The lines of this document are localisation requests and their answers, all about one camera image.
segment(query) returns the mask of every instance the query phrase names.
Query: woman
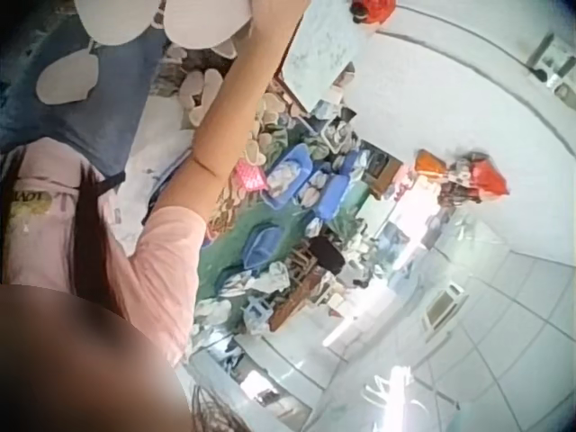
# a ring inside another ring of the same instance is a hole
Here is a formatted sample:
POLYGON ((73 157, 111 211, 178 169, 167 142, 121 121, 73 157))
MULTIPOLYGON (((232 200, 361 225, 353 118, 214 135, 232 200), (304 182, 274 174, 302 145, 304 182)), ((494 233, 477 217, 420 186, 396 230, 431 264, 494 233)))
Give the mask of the woman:
POLYGON ((176 365, 193 324, 206 221, 307 3, 253 0, 249 40, 131 257, 108 229, 108 198, 122 180, 166 36, 148 29, 120 47, 97 48, 100 76, 88 99, 47 106, 34 93, 40 72, 89 41, 76 17, 64 21, 3 108, 0 150, 13 151, 2 161, 2 283, 73 293, 103 306, 176 365))

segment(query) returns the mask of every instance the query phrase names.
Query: dark hair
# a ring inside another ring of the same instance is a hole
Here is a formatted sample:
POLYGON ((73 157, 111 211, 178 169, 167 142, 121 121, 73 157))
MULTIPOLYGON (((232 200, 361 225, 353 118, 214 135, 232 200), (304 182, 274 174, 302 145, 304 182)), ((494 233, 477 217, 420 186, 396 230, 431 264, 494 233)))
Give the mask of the dark hair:
MULTIPOLYGON (((5 245, 14 188, 25 151, 13 152, 0 161, 0 283, 6 280, 5 245)), ((73 294, 128 319, 121 294, 108 278, 107 257, 110 239, 98 206, 100 189, 93 169, 82 169, 76 215, 69 245, 69 282, 73 294)), ((223 402, 201 387, 194 387, 193 432, 250 432, 246 424, 223 402)))

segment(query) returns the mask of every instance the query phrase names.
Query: pink shirt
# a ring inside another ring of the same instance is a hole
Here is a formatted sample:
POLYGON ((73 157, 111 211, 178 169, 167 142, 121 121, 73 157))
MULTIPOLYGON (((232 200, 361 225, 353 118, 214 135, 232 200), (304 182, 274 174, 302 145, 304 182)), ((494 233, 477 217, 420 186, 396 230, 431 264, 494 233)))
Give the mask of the pink shirt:
MULTIPOLYGON (((70 293, 66 253, 76 208, 80 167, 87 160, 69 146, 40 139, 27 147, 15 189, 8 230, 7 273, 11 284, 70 293)), ((101 198, 111 221, 114 192, 101 198)), ((175 365, 194 320, 198 261, 206 223, 193 211, 155 212, 132 256, 109 231, 108 274, 120 290, 130 322, 175 365)))

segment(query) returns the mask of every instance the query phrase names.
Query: hand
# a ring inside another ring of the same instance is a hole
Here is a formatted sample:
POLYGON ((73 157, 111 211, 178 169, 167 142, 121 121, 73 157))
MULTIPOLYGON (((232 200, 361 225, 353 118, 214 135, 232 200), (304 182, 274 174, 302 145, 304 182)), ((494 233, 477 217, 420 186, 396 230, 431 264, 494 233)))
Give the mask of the hand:
POLYGON ((252 37, 285 46, 311 0, 252 0, 252 37))

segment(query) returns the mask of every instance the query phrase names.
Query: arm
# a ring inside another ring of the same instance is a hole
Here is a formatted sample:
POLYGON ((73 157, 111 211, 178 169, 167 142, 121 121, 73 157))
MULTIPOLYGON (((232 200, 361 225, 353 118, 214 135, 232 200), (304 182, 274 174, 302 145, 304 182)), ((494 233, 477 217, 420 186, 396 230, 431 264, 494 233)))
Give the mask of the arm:
POLYGON ((274 76, 309 0, 253 0, 253 29, 195 133, 183 163, 155 211, 185 207, 210 218, 252 129, 257 104, 274 76))

